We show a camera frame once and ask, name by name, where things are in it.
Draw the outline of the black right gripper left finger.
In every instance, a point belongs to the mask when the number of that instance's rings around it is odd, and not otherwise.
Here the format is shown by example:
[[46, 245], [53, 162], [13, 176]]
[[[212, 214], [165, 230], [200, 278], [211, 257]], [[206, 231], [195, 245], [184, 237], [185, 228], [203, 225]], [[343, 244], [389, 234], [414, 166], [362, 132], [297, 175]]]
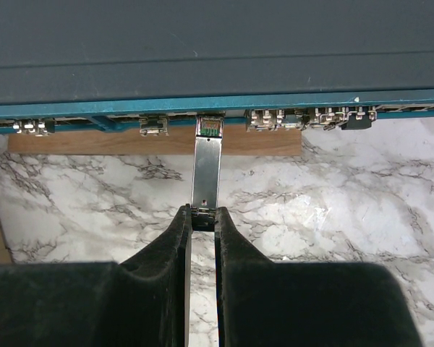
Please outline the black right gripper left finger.
[[191, 210], [122, 263], [0, 265], [0, 346], [186, 346]]

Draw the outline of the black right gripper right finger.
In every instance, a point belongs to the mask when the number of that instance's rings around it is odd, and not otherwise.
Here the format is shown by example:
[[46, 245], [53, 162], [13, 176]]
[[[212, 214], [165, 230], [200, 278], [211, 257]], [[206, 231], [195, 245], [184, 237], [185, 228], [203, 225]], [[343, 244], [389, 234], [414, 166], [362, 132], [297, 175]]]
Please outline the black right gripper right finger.
[[221, 346], [421, 346], [400, 289], [368, 262], [274, 262], [216, 212]]

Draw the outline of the silver SFP transceiver plug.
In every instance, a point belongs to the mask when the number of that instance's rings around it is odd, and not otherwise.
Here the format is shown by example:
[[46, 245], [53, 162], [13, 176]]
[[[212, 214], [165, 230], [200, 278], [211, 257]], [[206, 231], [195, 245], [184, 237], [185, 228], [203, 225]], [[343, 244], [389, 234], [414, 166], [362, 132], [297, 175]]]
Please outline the silver SFP transceiver plug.
[[223, 132], [222, 115], [197, 116], [191, 198], [195, 231], [214, 231]]

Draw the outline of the dark grey network switch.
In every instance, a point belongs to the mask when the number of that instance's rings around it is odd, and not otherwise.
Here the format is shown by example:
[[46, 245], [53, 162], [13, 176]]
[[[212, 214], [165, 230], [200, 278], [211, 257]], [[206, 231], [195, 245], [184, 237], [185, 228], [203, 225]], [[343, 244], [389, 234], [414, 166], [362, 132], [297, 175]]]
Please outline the dark grey network switch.
[[0, 134], [434, 117], [434, 1], [0, 1]]

